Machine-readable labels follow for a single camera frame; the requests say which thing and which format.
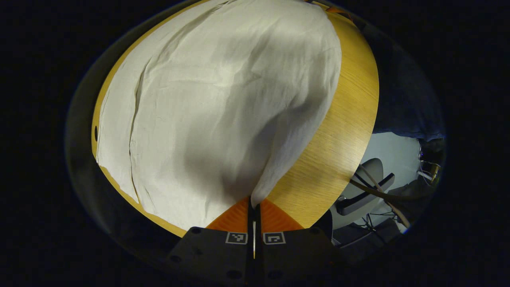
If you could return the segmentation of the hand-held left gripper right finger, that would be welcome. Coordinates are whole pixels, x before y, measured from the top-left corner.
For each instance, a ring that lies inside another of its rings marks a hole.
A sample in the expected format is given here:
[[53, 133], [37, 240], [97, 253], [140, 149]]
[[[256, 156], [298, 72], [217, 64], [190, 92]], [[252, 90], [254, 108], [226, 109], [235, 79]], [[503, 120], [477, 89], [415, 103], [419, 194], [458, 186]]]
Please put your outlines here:
[[319, 227], [304, 228], [269, 200], [255, 209], [255, 285], [332, 285], [347, 260]]

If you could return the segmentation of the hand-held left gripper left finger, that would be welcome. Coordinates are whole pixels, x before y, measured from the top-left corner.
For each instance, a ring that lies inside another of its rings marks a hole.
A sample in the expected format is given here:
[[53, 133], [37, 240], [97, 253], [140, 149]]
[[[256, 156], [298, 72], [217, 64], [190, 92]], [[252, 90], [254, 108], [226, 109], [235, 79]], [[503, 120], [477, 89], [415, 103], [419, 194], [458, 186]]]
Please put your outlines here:
[[208, 227], [191, 227], [166, 257], [167, 269], [192, 285], [247, 285], [254, 258], [252, 223], [245, 197]]

